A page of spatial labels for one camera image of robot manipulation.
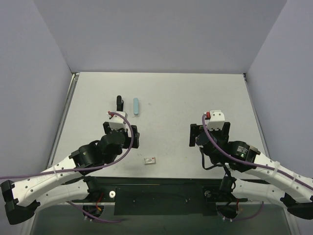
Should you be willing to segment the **red white staple box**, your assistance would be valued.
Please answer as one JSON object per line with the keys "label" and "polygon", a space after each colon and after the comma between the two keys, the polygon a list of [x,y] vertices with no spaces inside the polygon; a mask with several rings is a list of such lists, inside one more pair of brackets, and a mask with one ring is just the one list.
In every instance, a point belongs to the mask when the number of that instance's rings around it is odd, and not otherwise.
{"label": "red white staple box", "polygon": [[156,159],[155,159],[155,157],[144,158],[144,164],[145,164],[145,165],[154,165],[154,164],[156,164]]}

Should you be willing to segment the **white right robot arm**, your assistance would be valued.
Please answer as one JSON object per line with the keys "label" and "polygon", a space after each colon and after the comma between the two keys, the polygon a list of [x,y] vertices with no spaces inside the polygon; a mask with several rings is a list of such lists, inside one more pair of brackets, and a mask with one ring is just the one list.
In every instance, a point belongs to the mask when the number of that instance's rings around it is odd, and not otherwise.
{"label": "white right robot arm", "polygon": [[190,125],[189,145],[197,146],[202,161],[222,167],[225,176],[219,187],[223,200],[252,199],[281,206],[292,215],[313,218],[313,180],[297,174],[274,161],[244,141],[229,141],[229,122],[219,122],[216,129],[207,124]]}

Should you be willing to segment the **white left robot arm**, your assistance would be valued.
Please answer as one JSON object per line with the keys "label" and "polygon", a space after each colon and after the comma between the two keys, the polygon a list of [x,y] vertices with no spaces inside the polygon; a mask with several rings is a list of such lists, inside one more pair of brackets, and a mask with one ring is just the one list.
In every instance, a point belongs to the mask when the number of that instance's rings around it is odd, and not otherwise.
{"label": "white left robot arm", "polygon": [[12,176],[0,185],[10,225],[32,218],[37,212],[67,201],[99,199],[101,190],[86,175],[112,166],[139,147],[137,126],[123,121],[103,124],[100,140],[79,147],[52,167],[32,176]]}

